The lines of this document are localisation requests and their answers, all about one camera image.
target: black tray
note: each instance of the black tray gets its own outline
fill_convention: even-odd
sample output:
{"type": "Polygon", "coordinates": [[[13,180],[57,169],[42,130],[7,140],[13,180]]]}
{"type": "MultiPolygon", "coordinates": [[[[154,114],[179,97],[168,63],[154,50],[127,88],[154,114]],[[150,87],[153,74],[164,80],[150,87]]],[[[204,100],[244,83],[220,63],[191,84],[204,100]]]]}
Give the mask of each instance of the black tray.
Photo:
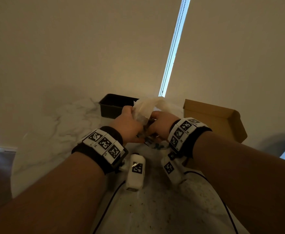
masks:
{"type": "Polygon", "coordinates": [[[107,94],[99,102],[101,116],[115,119],[121,115],[124,106],[134,106],[134,101],[138,99],[117,94],[107,94]]]}

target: hand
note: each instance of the hand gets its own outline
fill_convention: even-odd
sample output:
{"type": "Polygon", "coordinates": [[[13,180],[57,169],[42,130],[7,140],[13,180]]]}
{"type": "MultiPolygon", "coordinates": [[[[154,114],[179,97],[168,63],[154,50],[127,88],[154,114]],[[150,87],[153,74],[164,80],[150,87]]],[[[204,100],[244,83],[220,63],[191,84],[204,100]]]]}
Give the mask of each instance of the hand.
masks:
{"type": "Polygon", "coordinates": [[[143,131],[143,126],[140,122],[133,119],[132,106],[124,106],[122,114],[119,115],[113,122],[109,124],[116,129],[123,138],[123,145],[127,143],[144,143],[144,138],[137,138],[136,135],[143,131]]]}
{"type": "Polygon", "coordinates": [[[172,124],[180,119],[171,113],[160,111],[153,111],[150,118],[156,119],[156,121],[149,126],[147,135],[157,133],[165,140],[167,140],[170,134],[172,124]]]}

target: plastic bag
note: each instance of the plastic bag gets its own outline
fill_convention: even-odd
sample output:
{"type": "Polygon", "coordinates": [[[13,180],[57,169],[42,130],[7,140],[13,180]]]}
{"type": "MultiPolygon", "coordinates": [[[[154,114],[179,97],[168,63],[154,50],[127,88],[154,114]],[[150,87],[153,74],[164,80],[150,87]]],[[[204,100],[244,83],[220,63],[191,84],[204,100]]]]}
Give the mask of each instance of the plastic bag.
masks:
{"type": "MultiPolygon", "coordinates": [[[[179,118],[183,118],[183,109],[177,107],[174,104],[168,103],[164,97],[139,99],[136,102],[134,102],[133,108],[135,109],[133,111],[134,120],[142,123],[144,125],[145,131],[148,129],[148,126],[152,123],[149,121],[149,119],[153,111],[169,112],[176,115],[179,118]]],[[[153,149],[160,150],[168,148],[168,143],[166,141],[157,143],[155,142],[155,137],[145,136],[144,133],[140,136],[145,137],[146,140],[145,144],[153,149]]]]}

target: cardboard box lid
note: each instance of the cardboard box lid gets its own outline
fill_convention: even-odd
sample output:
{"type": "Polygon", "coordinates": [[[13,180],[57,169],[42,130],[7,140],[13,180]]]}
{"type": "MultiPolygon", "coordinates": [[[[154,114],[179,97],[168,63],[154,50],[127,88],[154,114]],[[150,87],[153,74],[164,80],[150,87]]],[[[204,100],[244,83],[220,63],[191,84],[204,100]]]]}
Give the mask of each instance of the cardboard box lid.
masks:
{"type": "Polygon", "coordinates": [[[193,117],[206,124],[213,132],[239,143],[248,136],[241,122],[240,113],[233,109],[186,99],[184,117],[193,117]]]}

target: wire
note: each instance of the wire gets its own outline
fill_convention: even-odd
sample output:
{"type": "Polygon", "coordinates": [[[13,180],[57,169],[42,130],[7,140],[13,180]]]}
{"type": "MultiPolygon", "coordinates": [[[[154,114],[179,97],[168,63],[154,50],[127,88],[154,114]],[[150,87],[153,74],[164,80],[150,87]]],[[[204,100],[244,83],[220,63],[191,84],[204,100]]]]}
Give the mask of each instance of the wire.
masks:
{"type": "Polygon", "coordinates": [[[101,219],[99,220],[97,226],[95,227],[95,229],[94,229],[94,231],[93,231],[93,234],[95,234],[96,231],[97,231],[97,229],[99,228],[99,226],[100,226],[100,224],[101,224],[101,222],[102,222],[104,216],[106,215],[106,212],[108,211],[108,208],[109,208],[110,204],[112,203],[112,200],[113,200],[114,196],[116,195],[117,191],[118,191],[118,190],[121,188],[121,186],[124,185],[124,184],[125,184],[125,181],[123,181],[123,182],[119,185],[119,187],[115,190],[115,192],[114,192],[113,196],[111,197],[111,199],[110,199],[110,201],[109,201],[109,203],[108,203],[108,205],[107,205],[105,211],[103,212],[103,215],[101,216],[101,219]]]}
{"type": "MultiPolygon", "coordinates": [[[[194,172],[194,171],[186,171],[186,172],[184,172],[184,174],[187,174],[187,173],[195,173],[195,174],[199,175],[200,177],[204,178],[208,183],[210,183],[210,182],[207,180],[207,178],[206,178],[205,176],[203,176],[202,174],[200,174],[200,173],[197,173],[197,172],[194,172]]],[[[231,217],[231,215],[230,215],[230,212],[229,212],[229,210],[228,210],[228,208],[227,208],[227,205],[226,205],[225,202],[221,199],[221,197],[220,197],[220,200],[223,202],[223,205],[225,206],[225,209],[226,209],[227,214],[228,214],[228,216],[229,216],[229,218],[230,218],[230,221],[231,221],[232,225],[234,226],[234,231],[236,232],[236,234],[238,234],[238,230],[237,230],[237,228],[236,228],[236,225],[234,224],[234,220],[232,219],[232,217],[231,217]]]]}

